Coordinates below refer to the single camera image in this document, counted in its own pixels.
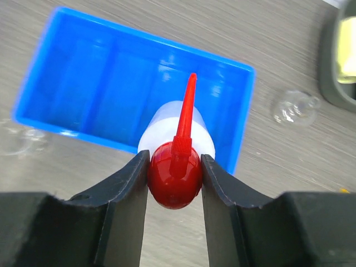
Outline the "clear glass flask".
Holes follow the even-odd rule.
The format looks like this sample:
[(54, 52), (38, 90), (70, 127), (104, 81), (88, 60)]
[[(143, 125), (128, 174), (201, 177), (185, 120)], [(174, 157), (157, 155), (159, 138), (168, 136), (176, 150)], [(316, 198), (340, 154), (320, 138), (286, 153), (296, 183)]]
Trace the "clear glass flask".
[(318, 114), (321, 100), (305, 91), (287, 90), (276, 97), (271, 115), (275, 122), (306, 127)]

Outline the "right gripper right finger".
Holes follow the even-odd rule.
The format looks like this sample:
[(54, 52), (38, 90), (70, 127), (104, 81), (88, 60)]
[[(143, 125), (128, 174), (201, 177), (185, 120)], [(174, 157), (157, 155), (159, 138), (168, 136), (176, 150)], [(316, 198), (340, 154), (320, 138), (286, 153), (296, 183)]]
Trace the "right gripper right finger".
[(202, 203), (210, 266), (249, 266), (244, 227), (239, 215), (272, 201), (226, 172), (211, 156), (201, 156)]

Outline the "red cap wash bottle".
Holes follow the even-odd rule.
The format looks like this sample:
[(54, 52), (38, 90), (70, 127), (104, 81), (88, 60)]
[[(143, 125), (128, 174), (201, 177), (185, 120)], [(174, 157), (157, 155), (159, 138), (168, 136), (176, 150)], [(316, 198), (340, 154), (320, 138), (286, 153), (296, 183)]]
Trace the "red cap wash bottle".
[(197, 75), (187, 82), (184, 99), (162, 105), (139, 141), (150, 153), (147, 185), (167, 209), (188, 206), (202, 187), (202, 154), (215, 156), (215, 146), (195, 104)]

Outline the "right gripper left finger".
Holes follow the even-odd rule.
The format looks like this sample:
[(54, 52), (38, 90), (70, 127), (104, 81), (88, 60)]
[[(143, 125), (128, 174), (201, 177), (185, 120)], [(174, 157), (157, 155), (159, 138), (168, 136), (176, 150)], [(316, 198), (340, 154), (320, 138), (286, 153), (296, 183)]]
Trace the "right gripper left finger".
[(75, 205), (104, 209), (96, 266), (139, 266), (149, 162), (150, 153), (141, 151), (122, 169), (69, 199)]

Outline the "blue divided plastic bin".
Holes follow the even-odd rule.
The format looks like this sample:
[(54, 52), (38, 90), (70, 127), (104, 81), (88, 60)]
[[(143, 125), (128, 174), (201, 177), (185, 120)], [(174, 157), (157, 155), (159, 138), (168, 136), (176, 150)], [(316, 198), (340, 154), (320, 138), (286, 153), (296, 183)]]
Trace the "blue divided plastic bin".
[(254, 69), (74, 9), (54, 10), (23, 81), (14, 119), (27, 126), (136, 153), (165, 103), (182, 100), (197, 74), (195, 107), (215, 158), (236, 170)]

